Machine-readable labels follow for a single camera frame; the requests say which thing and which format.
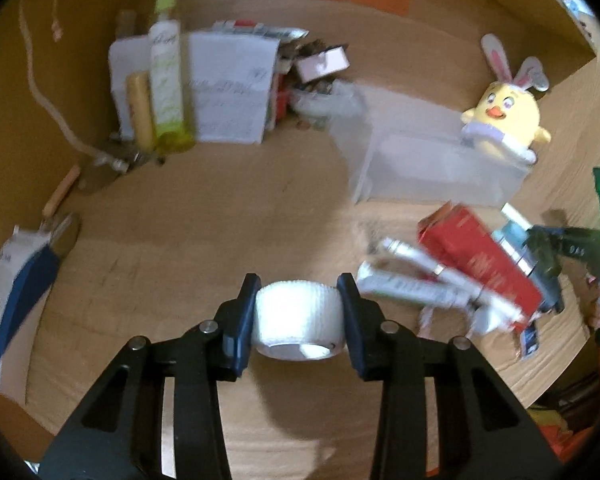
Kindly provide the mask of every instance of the bottle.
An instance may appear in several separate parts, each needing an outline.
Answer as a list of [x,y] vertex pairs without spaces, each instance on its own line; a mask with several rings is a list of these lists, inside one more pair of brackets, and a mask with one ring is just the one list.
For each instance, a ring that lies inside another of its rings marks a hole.
[[180,22],[170,19],[176,0],[156,0],[156,23],[149,29],[151,98],[156,151],[183,152],[194,144],[187,131],[180,73]]
[[151,115],[149,73],[134,72],[126,78],[126,100],[136,145],[143,153],[155,150],[154,118]]

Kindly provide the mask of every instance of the metal bolt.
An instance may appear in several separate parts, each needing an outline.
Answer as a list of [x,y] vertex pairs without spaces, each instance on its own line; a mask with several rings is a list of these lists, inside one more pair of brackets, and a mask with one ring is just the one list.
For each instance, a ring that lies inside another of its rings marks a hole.
[[213,319],[207,319],[200,323],[200,332],[203,334],[212,334],[218,330],[218,323],[216,323]]
[[383,321],[380,324],[380,330],[382,330],[385,334],[396,334],[398,330],[400,330],[400,325],[398,325],[395,321]]
[[141,350],[146,346],[146,339],[141,335],[137,335],[129,340],[127,346],[132,350]]
[[468,350],[469,348],[471,348],[471,341],[469,341],[465,337],[462,337],[461,335],[456,336],[455,338],[453,338],[451,340],[451,342],[454,344],[454,346],[458,350]]

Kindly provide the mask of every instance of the paper note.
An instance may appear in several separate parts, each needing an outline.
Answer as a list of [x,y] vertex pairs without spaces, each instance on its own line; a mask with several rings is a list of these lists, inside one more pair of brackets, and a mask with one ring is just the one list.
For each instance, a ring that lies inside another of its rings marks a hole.
[[278,41],[254,36],[189,35],[190,86],[201,142],[262,142]]

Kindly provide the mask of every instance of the bunny ear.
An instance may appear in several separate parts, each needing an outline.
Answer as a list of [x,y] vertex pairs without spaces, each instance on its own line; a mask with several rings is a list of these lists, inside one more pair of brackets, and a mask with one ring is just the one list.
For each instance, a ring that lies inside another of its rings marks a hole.
[[544,75],[542,63],[537,57],[527,57],[523,61],[513,84],[525,90],[533,87],[545,92],[549,89],[549,80]]
[[507,61],[507,54],[498,37],[494,34],[487,34],[482,37],[480,44],[493,73],[498,77],[498,81],[511,83],[511,69]]

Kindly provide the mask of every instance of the plush toy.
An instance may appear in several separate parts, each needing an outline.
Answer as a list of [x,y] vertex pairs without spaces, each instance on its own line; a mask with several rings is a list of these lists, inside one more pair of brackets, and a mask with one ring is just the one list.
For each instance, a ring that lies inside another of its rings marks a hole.
[[515,78],[500,40],[487,34],[481,41],[487,61],[498,77],[484,93],[477,107],[462,114],[462,136],[469,144],[504,158],[535,164],[531,142],[549,142],[551,135],[540,127],[540,110],[528,88],[546,91],[549,81],[537,57],[527,57]]

